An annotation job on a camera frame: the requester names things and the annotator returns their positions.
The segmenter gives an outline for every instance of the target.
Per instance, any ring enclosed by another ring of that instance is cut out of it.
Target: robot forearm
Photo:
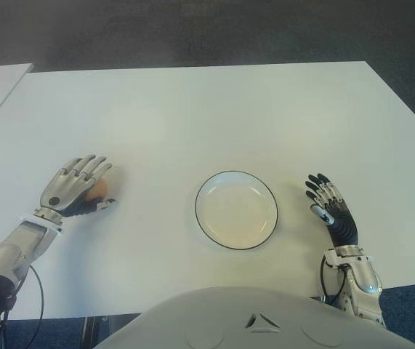
[[[0,243],[0,330],[1,314],[11,310],[18,284],[26,277],[30,264],[41,256],[54,240],[57,231],[51,222],[37,217],[23,221]]]
[[[338,246],[325,253],[327,263],[333,268],[344,268],[345,286],[337,307],[385,327],[379,297],[382,285],[372,268],[371,257],[365,256],[357,245]]]

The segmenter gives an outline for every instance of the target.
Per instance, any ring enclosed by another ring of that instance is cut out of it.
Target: plate rim
[[[276,219],[275,219],[275,224],[274,224],[274,226],[273,226],[273,229],[272,229],[272,231],[270,232],[270,234],[269,234],[269,236],[264,240],[264,241],[262,241],[261,243],[259,243],[259,244],[257,244],[257,245],[254,245],[254,246],[251,246],[251,247],[246,247],[246,248],[244,248],[244,249],[238,249],[238,248],[235,248],[235,247],[229,247],[229,246],[225,246],[224,244],[221,244],[220,242],[218,242],[218,241],[215,241],[208,233],[206,233],[206,231],[204,230],[204,228],[202,228],[202,224],[201,224],[201,222],[199,221],[199,216],[198,216],[198,210],[197,210],[197,203],[198,203],[198,197],[199,197],[199,193],[201,192],[201,189],[205,186],[205,184],[208,182],[208,181],[210,181],[212,178],[214,178],[214,177],[216,177],[216,176],[218,176],[218,175],[220,175],[220,174],[222,174],[222,173],[227,173],[227,172],[239,172],[239,173],[244,173],[245,175],[249,175],[249,176],[251,176],[251,177],[253,177],[253,178],[255,178],[256,180],[258,180],[259,182],[261,182],[266,188],[267,188],[267,190],[269,191],[269,193],[270,193],[270,195],[272,196],[272,199],[273,199],[273,202],[274,202],[274,204],[275,204],[275,212],[276,212]],[[196,215],[196,220],[198,221],[198,225],[199,225],[199,227],[201,228],[201,230],[203,231],[203,233],[208,237],[208,238],[210,238],[214,243],[216,243],[216,244],[218,244],[218,245],[220,245],[220,246],[223,246],[223,247],[225,247],[225,248],[227,248],[227,249],[234,249],[234,250],[236,250],[236,251],[245,251],[245,250],[247,250],[247,249],[255,249],[256,247],[258,247],[258,246],[260,246],[260,245],[262,245],[263,243],[265,243],[272,235],[273,235],[273,233],[275,232],[275,229],[276,229],[276,227],[277,227],[277,224],[278,224],[278,205],[277,205],[277,201],[276,201],[276,199],[275,199],[275,196],[273,195],[273,192],[271,191],[271,189],[268,187],[268,185],[266,185],[265,183],[264,183],[264,181],[263,180],[261,180],[260,178],[258,178],[258,177],[256,177],[256,176],[254,176],[254,175],[252,175],[252,174],[250,174],[250,173],[248,173],[248,172],[245,172],[245,171],[239,171],[239,170],[237,170],[237,169],[231,169],[231,170],[227,170],[227,171],[221,171],[221,172],[218,172],[218,173],[216,173],[216,174],[213,174],[212,176],[210,176],[209,178],[207,178],[203,183],[202,183],[202,185],[199,187],[199,189],[198,189],[198,192],[197,192],[197,194],[196,194],[196,199],[194,200],[194,214]]]

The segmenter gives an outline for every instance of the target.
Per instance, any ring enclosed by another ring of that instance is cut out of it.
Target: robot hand
[[[312,182],[306,186],[314,191],[306,191],[315,204],[310,209],[327,225],[335,247],[358,244],[358,229],[337,187],[323,174],[309,175]]]
[[[41,208],[36,211],[35,215],[59,222],[61,217],[86,214],[107,208],[115,201],[114,199],[104,201],[102,194],[101,196],[90,195],[92,194],[90,191],[95,186],[102,186],[105,191],[105,183],[99,181],[112,167],[109,163],[100,166],[105,160],[104,156],[96,158],[96,155],[88,155],[82,159],[75,158],[63,165],[44,189],[40,201]]]

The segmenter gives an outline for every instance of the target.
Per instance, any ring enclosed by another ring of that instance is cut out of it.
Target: robot finger
[[[318,187],[323,191],[322,196],[326,198],[330,203],[332,203],[333,194],[327,188],[325,182],[321,178],[317,178],[316,176],[312,176],[311,174],[309,174],[309,179],[312,180],[316,185],[318,185]]]
[[[96,170],[96,168],[106,159],[107,158],[105,156],[99,156],[97,159],[90,161],[81,171],[81,173],[86,176],[85,180],[88,180],[92,176],[93,171]]]
[[[59,170],[59,175],[66,175],[67,173],[69,173],[69,171],[71,171],[71,169],[78,163],[80,162],[81,158],[74,158],[72,160],[70,160],[69,162],[67,162],[66,164],[64,164],[62,166],[62,168]]]
[[[92,173],[91,178],[94,179],[96,182],[100,180],[100,178],[107,172],[108,169],[112,167],[112,164],[105,164],[104,166],[100,167],[97,171]]]
[[[85,156],[84,158],[82,158],[82,160],[80,160],[80,162],[78,162],[73,168],[72,171],[74,170],[75,176],[79,176],[81,170],[88,164],[88,162],[90,162],[93,158],[95,158],[96,155],[94,154],[90,154],[88,156]]]
[[[306,186],[315,191],[324,201],[327,201],[327,204],[331,204],[331,197],[324,189],[319,188],[317,185],[309,181],[306,181]]]
[[[339,203],[342,203],[344,201],[343,196],[335,186],[327,177],[325,177],[323,174],[319,173],[317,174],[317,177],[325,184],[325,186],[328,188],[330,195],[335,198],[335,200]]]
[[[311,198],[317,205],[320,205],[322,207],[326,207],[326,202],[323,200],[321,196],[315,195],[312,191],[306,190],[306,195]]]

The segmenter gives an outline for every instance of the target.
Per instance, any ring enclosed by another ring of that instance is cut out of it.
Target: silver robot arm
[[[88,192],[112,166],[100,166],[105,157],[94,158],[89,155],[65,164],[42,193],[40,208],[22,217],[22,223],[0,243],[0,334],[2,313],[8,314],[13,308],[31,263],[61,234],[62,218],[105,209],[114,202],[101,197],[86,200]]]
[[[324,175],[309,176],[307,191],[315,204],[310,209],[327,226],[334,249],[325,252],[322,263],[338,268],[342,275],[340,292],[336,295],[336,306],[346,313],[385,327],[379,297],[382,283],[372,268],[372,257],[365,256],[358,246],[358,230],[337,187]]]

